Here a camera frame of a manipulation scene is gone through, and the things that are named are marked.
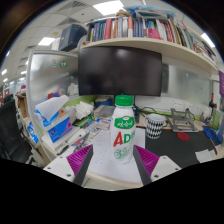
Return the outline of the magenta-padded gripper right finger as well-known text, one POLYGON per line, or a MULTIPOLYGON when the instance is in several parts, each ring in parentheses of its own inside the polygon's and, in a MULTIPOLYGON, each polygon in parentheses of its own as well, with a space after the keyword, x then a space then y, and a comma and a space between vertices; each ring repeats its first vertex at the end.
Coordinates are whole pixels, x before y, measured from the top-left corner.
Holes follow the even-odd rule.
POLYGON ((133 156, 143 185, 150 184, 180 170, 168 156, 158 157, 152 152, 134 145, 133 156))

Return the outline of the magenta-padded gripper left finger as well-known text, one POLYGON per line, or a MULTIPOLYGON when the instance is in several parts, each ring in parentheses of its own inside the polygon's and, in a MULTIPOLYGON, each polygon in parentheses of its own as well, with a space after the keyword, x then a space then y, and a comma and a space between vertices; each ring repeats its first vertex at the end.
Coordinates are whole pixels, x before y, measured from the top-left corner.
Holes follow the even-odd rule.
POLYGON ((44 170, 82 186, 86 180, 92 156, 93 146, 89 145, 71 154, 63 153, 49 163, 44 170))

